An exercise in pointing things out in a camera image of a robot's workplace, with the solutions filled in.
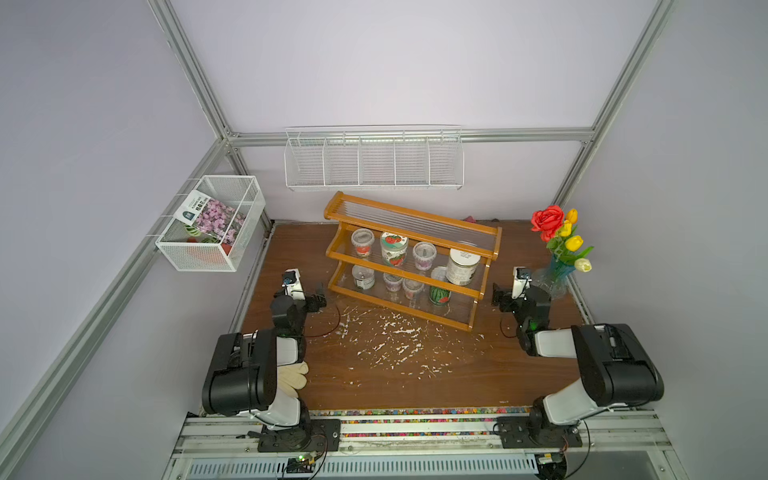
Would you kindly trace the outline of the wooden two-tier shelf rack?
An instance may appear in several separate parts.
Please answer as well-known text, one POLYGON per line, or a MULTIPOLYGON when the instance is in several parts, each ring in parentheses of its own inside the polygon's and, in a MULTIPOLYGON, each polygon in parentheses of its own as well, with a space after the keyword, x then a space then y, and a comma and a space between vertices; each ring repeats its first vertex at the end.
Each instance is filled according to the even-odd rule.
POLYGON ((428 214, 337 192, 325 208, 338 224, 326 254, 330 289, 461 331, 485 296, 500 227, 428 214))

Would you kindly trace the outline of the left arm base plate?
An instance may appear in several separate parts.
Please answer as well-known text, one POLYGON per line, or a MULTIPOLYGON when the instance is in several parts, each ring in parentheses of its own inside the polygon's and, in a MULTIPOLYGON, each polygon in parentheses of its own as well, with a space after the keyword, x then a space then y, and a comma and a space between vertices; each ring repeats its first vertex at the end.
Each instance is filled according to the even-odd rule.
POLYGON ((264 428, 259 437, 259 453, 335 452, 341 440, 339 420, 301 420, 298 426, 270 430, 264 428))

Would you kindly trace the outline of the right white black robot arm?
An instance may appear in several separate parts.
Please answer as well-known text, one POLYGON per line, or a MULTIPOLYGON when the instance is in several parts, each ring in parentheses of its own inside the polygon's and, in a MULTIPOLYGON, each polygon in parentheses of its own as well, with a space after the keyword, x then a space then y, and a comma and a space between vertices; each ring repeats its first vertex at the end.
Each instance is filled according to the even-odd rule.
POLYGON ((532 357, 577 361, 579 379, 531 407, 530 430, 570 427, 614 407, 640 407, 665 392, 661 373, 626 324, 551 329, 550 294, 536 286, 519 294, 493 286, 492 304, 516 321, 515 338, 532 357))

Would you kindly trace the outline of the strawberry lid seed jar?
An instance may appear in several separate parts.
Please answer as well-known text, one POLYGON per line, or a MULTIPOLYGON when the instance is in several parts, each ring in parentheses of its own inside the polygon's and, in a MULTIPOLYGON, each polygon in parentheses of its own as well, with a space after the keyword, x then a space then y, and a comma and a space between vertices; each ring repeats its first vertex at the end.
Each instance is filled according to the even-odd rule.
POLYGON ((406 236, 383 232, 380 237, 383 261, 392 267, 401 267, 407 257, 408 242, 406 236))

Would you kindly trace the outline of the clear jar silver lid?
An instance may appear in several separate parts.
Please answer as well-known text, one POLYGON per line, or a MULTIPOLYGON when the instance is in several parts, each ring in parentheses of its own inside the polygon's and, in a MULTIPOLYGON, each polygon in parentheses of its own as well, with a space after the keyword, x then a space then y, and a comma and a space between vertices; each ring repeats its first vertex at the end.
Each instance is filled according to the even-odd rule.
POLYGON ((361 265, 353 265, 351 269, 355 286, 361 290, 369 290, 375 285, 375 271, 361 265))

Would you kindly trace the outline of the clear jar red label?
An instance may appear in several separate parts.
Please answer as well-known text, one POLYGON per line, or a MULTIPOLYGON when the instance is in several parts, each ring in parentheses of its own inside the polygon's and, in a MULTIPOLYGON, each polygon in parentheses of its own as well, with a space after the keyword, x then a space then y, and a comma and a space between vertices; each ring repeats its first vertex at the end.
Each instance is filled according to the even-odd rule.
POLYGON ((350 236, 355 254, 360 258, 368 258, 371 255, 375 234, 367 228, 358 228, 350 236))

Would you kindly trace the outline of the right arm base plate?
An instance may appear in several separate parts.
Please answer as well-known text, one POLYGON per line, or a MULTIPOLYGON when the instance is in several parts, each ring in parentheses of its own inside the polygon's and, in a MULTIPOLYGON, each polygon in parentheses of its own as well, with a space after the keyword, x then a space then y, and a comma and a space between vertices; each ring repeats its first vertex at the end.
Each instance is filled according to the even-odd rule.
POLYGON ((501 440, 504 449, 556 449, 582 447, 583 441, 576 426, 535 423, 529 417, 498 417, 492 432, 501 440))

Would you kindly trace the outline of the clear jar purple label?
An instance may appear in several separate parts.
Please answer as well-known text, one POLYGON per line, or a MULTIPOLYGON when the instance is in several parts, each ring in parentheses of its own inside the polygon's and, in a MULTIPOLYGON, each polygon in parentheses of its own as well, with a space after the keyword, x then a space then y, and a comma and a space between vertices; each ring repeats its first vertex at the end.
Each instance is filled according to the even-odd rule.
POLYGON ((419 242, 413 247, 414 264, 419 271, 428 271, 432 268, 437 256, 437 248, 429 242, 419 242))

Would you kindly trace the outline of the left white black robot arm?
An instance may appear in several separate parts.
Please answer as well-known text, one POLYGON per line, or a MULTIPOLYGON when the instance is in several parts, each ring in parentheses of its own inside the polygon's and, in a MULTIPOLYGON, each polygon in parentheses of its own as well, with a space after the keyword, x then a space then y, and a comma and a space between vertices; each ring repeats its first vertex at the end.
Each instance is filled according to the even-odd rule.
POLYGON ((307 372, 307 315, 327 305, 322 292, 282 293, 271 305, 273 326, 251 334, 229 333, 217 340, 202 387, 209 415, 249 414, 272 431, 306 429, 308 409, 291 374, 307 372))

